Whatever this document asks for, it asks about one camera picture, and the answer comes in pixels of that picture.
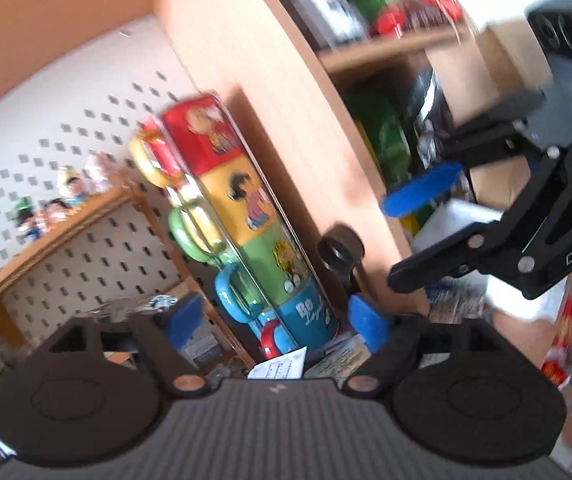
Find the pegboard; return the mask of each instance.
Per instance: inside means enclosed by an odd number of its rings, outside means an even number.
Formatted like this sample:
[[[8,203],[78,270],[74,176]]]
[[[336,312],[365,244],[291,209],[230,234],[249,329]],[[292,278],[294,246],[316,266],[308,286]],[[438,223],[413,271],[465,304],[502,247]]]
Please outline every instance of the pegboard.
[[[22,196],[58,196],[58,167],[82,171],[109,153],[140,183],[165,224],[170,204],[136,170],[127,141],[150,114],[196,92],[153,17],[124,25],[67,54],[0,99],[0,268],[22,250],[12,223]],[[200,285],[213,271],[185,258]],[[148,296],[177,280],[159,240],[132,204],[92,225],[16,283],[3,301],[27,338],[41,339],[100,301]]]

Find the green mug handle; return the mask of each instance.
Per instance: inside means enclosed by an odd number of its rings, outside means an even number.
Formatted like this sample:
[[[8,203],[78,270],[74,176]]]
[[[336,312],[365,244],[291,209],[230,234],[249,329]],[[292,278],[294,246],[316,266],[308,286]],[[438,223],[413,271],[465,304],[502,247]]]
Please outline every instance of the green mug handle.
[[[173,234],[173,238],[175,238],[175,241],[177,241],[179,247],[181,247],[183,252],[185,252],[193,260],[205,264],[210,262],[212,259],[220,256],[220,254],[226,250],[226,242],[220,241],[214,245],[211,245],[205,237],[201,238],[201,243],[209,248],[209,251],[204,251],[189,234],[182,213],[186,213],[186,215],[191,217],[191,210],[200,205],[201,201],[199,199],[195,199],[187,202],[182,206],[173,208],[173,210],[170,211],[170,215],[168,216],[168,226],[170,227],[170,231]]]

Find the blue mug handle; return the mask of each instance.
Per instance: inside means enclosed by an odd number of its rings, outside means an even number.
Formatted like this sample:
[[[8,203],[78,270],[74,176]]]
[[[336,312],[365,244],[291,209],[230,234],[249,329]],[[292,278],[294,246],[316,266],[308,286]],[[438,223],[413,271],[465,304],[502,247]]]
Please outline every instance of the blue mug handle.
[[[239,323],[248,324],[256,320],[259,314],[262,313],[263,305],[260,304],[259,312],[253,315],[247,305],[242,306],[239,304],[239,301],[237,301],[238,296],[233,290],[231,283],[231,279],[237,270],[239,270],[237,262],[227,263],[215,277],[215,291],[221,304],[230,316]]]

